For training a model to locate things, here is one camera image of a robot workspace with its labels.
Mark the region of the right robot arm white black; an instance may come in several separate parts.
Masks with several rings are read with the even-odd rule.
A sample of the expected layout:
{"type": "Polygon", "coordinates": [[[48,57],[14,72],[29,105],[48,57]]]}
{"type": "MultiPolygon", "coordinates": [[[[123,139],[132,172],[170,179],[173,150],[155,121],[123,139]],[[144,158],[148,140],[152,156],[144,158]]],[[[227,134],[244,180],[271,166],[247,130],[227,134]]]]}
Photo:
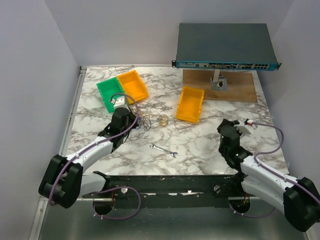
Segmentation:
{"type": "Polygon", "coordinates": [[[240,176],[230,183],[230,191],[236,196],[247,193],[262,199],[282,212],[296,230],[306,232],[320,221],[320,194],[309,178],[282,173],[263,163],[258,158],[260,153],[253,154],[241,146],[240,139],[261,125],[251,119],[243,125],[223,119],[217,127],[218,151],[240,176]]]}

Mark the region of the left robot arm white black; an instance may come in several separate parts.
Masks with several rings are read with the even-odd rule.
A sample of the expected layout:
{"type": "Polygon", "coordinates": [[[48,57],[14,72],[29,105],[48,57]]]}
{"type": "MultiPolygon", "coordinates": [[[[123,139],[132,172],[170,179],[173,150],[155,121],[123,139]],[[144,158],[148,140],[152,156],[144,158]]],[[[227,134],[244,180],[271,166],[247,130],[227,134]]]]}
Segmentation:
{"type": "Polygon", "coordinates": [[[89,145],[67,156],[51,158],[38,193],[51,205],[70,208],[81,194],[83,173],[102,157],[113,153],[138,127],[138,117],[127,107],[118,107],[111,122],[89,145]]]}

